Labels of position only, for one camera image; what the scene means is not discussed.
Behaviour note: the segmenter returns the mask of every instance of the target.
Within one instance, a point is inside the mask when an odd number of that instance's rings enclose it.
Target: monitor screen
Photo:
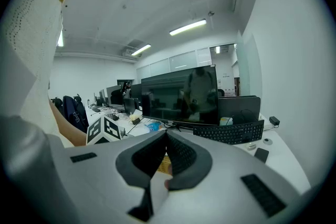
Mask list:
[[[176,123],[218,125],[214,66],[170,72],[141,80],[146,118]]]
[[[101,91],[99,91],[99,97],[101,99],[102,105],[107,105],[106,104],[106,100],[105,100],[105,91],[104,91],[104,89],[102,89]]]
[[[141,84],[135,84],[131,86],[131,98],[138,98],[141,102]]]

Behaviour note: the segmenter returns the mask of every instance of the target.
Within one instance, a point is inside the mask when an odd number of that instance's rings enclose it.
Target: person's arm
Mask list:
[[[68,139],[74,146],[86,145],[86,134],[77,129],[68,122],[63,115],[58,111],[55,105],[49,100],[49,105],[54,114],[59,132]]]

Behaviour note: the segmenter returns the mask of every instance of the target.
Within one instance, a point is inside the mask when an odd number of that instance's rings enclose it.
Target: white knit shirt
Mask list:
[[[45,133],[59,133],[48,82],[61,31],[60,0],[11,0],[0,22],[0,113],[20,115]]]

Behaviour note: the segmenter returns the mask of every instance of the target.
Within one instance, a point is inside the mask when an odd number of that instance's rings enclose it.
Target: fluorescent light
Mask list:
[[[138,55],[139,53],[143,52],[144,50],[147,50],[150,47],[151,47],[151,45],[147,44],[146,46],[144,46],[141,49],[137,50],[136,52],[132,53],[132,56]]]
[[[64,43],[63,43],[63,27],[62,27],[62,30],[61,30],[61,34],[59,35],[59,38],[58,38],[57,46],[58,47],[63,47],[64,46]]]
[[[176,30],[170,31],[169,34],[170,34],[171,36],[175,36],[175,35],[177,35],[178,33],[181,33],[181,32],[183,32],[183,31],[187,31],[187,30],[189,30],[189,29],[191,29],[191,28],[194,28],[194,27],[196,27],[196,26],[205,25],[205,24],[206,24],[206,19],[203,19],[203,20],[200,20],[199,22],[195,22],[195,23],[193,23],[193,24],[186,25],[186,26],[180,27],[180,28],[178,28],[178,29],[176,29]]]

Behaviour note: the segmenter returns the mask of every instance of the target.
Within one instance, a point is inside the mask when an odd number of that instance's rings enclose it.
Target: black keyboard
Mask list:
[[[194,127],[194,134],[230,145],[244,144],[260,140],[263,135],[264,120],[237,125]]]

